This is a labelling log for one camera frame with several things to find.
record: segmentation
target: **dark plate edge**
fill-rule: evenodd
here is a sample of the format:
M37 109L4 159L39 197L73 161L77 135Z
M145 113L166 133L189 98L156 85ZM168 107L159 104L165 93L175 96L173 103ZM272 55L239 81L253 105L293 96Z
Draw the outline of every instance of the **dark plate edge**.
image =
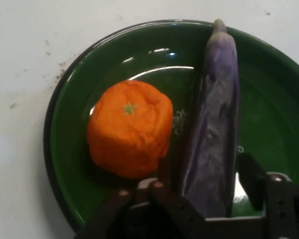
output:
M58 96L67 82L68 77L72 73L73 69L77 65L78 62L80 62L86 55L88 55L95 47L97 47L99 44L102 42L120 34L123 33L124 31L131 30L133 28L138 28L140 26L147 26L147 25L152 25L152 24L160 24L160 23L199 23L199 24L206 24L206 25L212 25L210 22L205 22L205 21L198 21L198 20L186 20L186 19L170 19L170 20L157 20L157 21L149 21L149 22L143 22L140 24L132 25L123 29L120 29L110 35L107 35L106 37L100 39L99 41L95 42L92 44L89 48L87 48L83 53L81 53L74 61L73 63L69 66L69 68L65 71L63 76L61 77L60 81L58 82L48 105L47 111L46 111L46 116L45 116L45 121L44 121L44 130L43 130L43 150L44 150L44 160L45 160L45 167L47 171L47 175L49 178L49 182L51 184L53 193L55 195L55 198L59 204L59 207L61 208L61 211L63 215L65 216L67 222L70 224L71 228L73 231L77 232L80 229L80 224L77 222L75 219L74 215L71 213L71 209L69 205L66 203L66 200L64 199L60 185L57 181L55 170L54 170L54 165L52 162L52 157L51 157L51 147L50 147L50 131L51 131L51 124L52 124L52 117L54 113L54 108L58 99ZM290 57L285 55L283 52L280 50L276 49L275 47L267 44L266 42L248 34L245 32L242 32L240 30L228 27L233 31L240 32L244 35L247 35L254 40L266 45L267 47L270 47L273 51L276 52L276 54L279 54L281 56L284 56L286 59L284 61L289 61L289 63L292 63L292 69L295 71L299 71L299 65L292 60Z

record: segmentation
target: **eggplant tip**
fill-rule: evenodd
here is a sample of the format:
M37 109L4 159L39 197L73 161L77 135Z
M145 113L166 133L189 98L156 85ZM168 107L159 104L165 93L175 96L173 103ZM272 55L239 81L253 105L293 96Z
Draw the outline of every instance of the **eggplant tip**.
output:
M213 23L213 33L220 32L220 31L227 33L227 28L223 20L216 19Z

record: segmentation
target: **purple eggplant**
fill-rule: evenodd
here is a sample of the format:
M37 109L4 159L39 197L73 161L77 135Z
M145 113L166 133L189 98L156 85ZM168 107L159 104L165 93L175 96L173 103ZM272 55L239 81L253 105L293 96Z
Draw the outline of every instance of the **purple eggplant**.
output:
M235 40L222 20L213 23L176 192L204 217L231 213L236 173L239 77Z

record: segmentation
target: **toy vegetable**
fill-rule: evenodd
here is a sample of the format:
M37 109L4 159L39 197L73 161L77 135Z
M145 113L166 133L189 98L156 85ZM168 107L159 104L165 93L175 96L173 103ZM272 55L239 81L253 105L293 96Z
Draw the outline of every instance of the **toy vegetable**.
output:
M141 81L123 81L103 94L87 140L96 165L129 179L154 173L166 156L173 124L170 99Z
M236 172L239 78L236 45L221 20L213 24L175 189L204 217L231 213Z

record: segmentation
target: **green stem spot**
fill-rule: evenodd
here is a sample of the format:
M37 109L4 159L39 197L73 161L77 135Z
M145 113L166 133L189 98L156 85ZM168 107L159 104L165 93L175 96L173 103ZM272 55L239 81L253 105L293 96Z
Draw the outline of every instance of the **green stem spot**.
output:
M136 105L132 105L130 102L128 102L125 106L124 106L124 113L129 114L129 115L134 115L135 114L135 109L138 106Z

